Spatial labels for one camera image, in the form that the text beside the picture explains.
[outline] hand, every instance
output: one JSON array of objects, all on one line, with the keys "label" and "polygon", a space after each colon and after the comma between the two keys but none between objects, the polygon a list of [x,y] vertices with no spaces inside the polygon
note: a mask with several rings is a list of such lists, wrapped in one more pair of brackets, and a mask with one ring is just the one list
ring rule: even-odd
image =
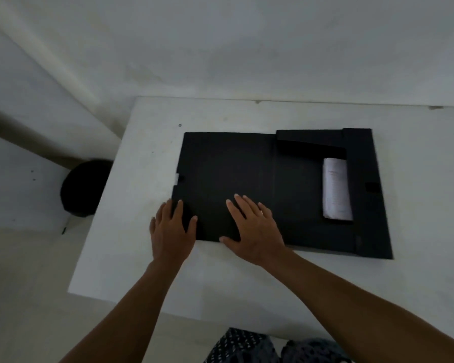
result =
[{"label": "hand", "polygon": [[235,201],[242,209],[236,208],[232,201],[227,200],[227,208],[234,218],[241,241],[236,242],[229,237],[220,237],[220,242],[230,248],[233,253],[255,265],[263,266],[270,257],[285,249],[281,233],[272,218],[272,212],[260,202],[256,205],[247,196],[234,195]]},{"label": "hand", "polygon": [[163,203],[156,213],[156,218],[151,218],[153,260],[181,265],[194,247],[197,217],[190,220],[185,232],[182,225],[183,201],[178,201],[175,213],[170,218],[171,202],[169,199]]}]

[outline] person's right arm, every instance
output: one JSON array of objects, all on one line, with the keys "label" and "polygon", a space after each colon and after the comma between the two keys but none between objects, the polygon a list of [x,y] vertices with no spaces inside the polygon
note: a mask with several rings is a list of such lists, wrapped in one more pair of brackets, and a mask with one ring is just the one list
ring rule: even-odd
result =
[{"label": "person's right arm", "polygon": [[271,211],[248,197],[227,200],[241,241],[221,242],[289,288],[357,363],[454,363],[454,339],[285,247]]}]

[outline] patterned clothing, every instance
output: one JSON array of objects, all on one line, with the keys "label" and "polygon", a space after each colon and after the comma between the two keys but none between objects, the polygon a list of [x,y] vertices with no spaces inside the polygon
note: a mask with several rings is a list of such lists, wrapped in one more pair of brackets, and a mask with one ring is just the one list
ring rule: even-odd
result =
[{"label": "patterned clothing", "polygon": [[337,343],[325,339],[290,340],[279,357],[269,336],[230,328],[204,361],[204,363],[280,362],[351,363],[351,360]]}]

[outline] finger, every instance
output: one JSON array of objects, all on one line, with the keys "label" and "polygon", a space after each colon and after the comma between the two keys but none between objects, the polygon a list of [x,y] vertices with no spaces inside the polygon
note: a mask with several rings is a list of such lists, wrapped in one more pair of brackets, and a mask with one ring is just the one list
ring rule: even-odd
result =
[{"label": "finger", "polygon": [[190,219],[190,222],[188,223],[188,229],[187,229],[187,234],[189,237],[196,239],[196,222],[198,220],[198,217],[195,215]]},{"label": "finger", "polygon": [[155,232],[155,217],[152,217],[151,218],[151,221],[150,221],[150,235],[153,237],[153,233]]},{"label": "finger", "polygon": [[240,227],[242,222],[245,220],[241,211],[239,209],[237,209],[237,207],[234,205],[234,203],[232,201],[227,200],[225,203],[227,204],[229,213],[230,213],[230,215],[232,215],[232,218],[234,219],[234,221],[237,225],[237,228]]},{"label": "finger", "polygon": [[272,211],[268,209],[264,204],[258,203],[259,208],[266,218],[272,219]]},{"label": "finger", "polygon": [[233,253],[237,254],[237,251],[239,250],[239,247],[240,247],[239,242],[236,242],[232,238],[229,238],[229,237],[220,237],[219,241],[220,241],[220,243],[227,246],[227,248],[230,249]]},{"label": "finger", "polygon": [[162,221],[162,215],[163,215],[163,208],[165,206],[165,203],[163,202],[160,207],[158,208],[158,211],[156,212],[156,220],[155,224],[158,226],[158,224]]},{"label": "finger", "polygon": [[251,207],[249,204],[239,195],[234,195],[235,201],[237,201],[237,205],[241,208],[242,212],[244,213],[246,218],[252,218],[254,213],[252,212]]},{"label": "finger", "polygon": [[170,220],[171,219],[171,199],[169,198],[166,202],[165,206],[163,206],[163,213],[162,213],[162,220]]},{"label": "finger", "polygon": [[173,213],[172,219],[175,221],[182,221],[183,215],[183,201],[178,200],[177,207],[175,208],[175,212]]},{"label": "finger", "polygon": [[262,212],[259,210],[258,206],[254,203],[254,201],[249,199],[246,195],[242,196],[242,198],[248,203],[248,205],[250,206],[252,212],[256,216],[262,216]]}]

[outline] black round object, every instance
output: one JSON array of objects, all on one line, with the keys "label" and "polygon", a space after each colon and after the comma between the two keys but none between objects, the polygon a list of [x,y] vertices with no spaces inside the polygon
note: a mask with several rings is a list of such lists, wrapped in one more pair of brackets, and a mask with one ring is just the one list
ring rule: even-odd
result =
[{"label": "black round object", "polygon": [[64,210],[82,218],[96,213],[113,161],[95,159],[69,172],[61,187]]}]

